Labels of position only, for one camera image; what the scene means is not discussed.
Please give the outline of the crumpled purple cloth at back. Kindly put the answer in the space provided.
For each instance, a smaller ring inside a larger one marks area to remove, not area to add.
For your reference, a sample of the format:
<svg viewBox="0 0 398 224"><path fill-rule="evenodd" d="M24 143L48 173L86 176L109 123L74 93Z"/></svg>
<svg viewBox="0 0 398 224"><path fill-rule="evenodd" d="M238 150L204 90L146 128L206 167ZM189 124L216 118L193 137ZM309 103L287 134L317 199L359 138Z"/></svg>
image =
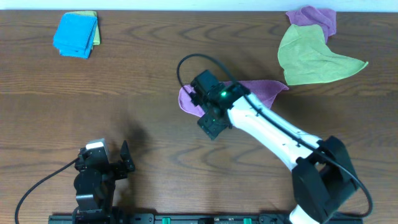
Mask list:
<svg viewBox="0 0 398 224"><path fill-rule="evenodd" d="M285 13L291 24L298 26L318 25L322 28L325 42L336 34L336 12L332 9L317 9L305 6Z"/></svg>

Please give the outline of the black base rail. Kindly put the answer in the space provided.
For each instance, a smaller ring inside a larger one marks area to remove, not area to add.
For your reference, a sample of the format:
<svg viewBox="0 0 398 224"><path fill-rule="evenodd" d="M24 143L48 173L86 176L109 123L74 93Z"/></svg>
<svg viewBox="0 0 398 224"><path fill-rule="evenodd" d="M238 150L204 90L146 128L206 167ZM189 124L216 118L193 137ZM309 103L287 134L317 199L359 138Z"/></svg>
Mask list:
<svg viewBox="0 0 398 224"><path fill-rule="evenodd" d="M72 221L71 215L51 215L48 224L72 223L119 223L119 224L288 224L288 215L264 213L260 215L154 215L151 213L135 213L125 215L115 221L83 221L76 216Z"/></svg>

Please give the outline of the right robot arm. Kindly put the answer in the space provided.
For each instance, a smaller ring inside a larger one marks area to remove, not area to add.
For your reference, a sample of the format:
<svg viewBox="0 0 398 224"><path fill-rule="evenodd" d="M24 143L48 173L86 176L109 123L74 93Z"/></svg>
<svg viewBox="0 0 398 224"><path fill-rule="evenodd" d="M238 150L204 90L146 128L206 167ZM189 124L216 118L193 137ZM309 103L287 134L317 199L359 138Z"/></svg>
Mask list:
<svg viewBox="0 0 398 224"><path fill-rule="evenodd" d="M204 110L199 127L215 139L226 128L248 133L291 171L297 206L291 223L344 221L339 208L357 191L357 177L345 145L303 132L265 107L240 84L191 83L194 105Z"/></svg>

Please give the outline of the folded green cloth under blue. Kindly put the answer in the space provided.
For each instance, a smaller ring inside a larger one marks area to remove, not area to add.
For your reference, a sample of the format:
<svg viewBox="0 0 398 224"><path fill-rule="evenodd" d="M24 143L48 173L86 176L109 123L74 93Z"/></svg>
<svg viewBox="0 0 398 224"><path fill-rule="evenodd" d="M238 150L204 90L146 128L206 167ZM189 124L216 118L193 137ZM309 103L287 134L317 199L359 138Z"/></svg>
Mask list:
<svg viewBox="0 0 398 224"><path fill-rule="evenodd" d="M96 11L73 11L71 14L77 14L80 16L91 16L91 17L97 17L97 12ZM93 45L99 45L101 43L100 39L100 30L98 23L96 23L96 28L95 28L95 35L93 39Z"/></svg>

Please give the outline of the purple microfiber cloth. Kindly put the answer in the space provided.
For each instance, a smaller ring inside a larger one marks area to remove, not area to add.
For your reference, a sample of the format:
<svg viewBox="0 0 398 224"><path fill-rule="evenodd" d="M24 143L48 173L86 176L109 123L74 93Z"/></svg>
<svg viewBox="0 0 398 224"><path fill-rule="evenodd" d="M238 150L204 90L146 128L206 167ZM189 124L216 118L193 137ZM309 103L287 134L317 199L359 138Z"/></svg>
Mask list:
<svg viewBox="0 0 398 224"><path fill-rule="evenodd" d="M239 82L250 89L267 108L271 108L276 96L280 92L289 89L285 84L276 80L249 80ZM202 117L205 114L200 106L195 106L191 102L191 98L183 88L179 91L178 103L180 109L188 114L197 117Z"/></svg>

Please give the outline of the green microfiber cloth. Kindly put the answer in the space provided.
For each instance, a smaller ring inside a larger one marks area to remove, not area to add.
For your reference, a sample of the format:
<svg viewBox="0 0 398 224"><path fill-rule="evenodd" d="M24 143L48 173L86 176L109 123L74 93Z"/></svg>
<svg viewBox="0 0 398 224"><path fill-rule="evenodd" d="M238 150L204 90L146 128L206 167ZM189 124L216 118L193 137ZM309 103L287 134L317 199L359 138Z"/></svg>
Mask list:
<svg viewBox="0 0 398 224"><path fill-rule="evenodd" d="M277 53L288 85L330 83L351 77L368 63L332 52L319 25L292 24Z"/></svg>

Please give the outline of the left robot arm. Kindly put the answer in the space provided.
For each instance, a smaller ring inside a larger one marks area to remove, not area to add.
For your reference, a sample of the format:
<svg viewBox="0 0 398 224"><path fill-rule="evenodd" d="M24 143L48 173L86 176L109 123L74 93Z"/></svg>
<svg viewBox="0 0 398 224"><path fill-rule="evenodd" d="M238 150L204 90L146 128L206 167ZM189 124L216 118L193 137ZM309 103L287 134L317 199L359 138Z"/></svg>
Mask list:
<svg viewBox="0 0 398 224"><path fill-rule="evenodd" d="M113 206L116 181L135 171L127 142L122 143L121 159L110 163L105 140L90 141L80 149L74 180L78 206L72 213L72 223L129 223L124 212Z"/></svg>

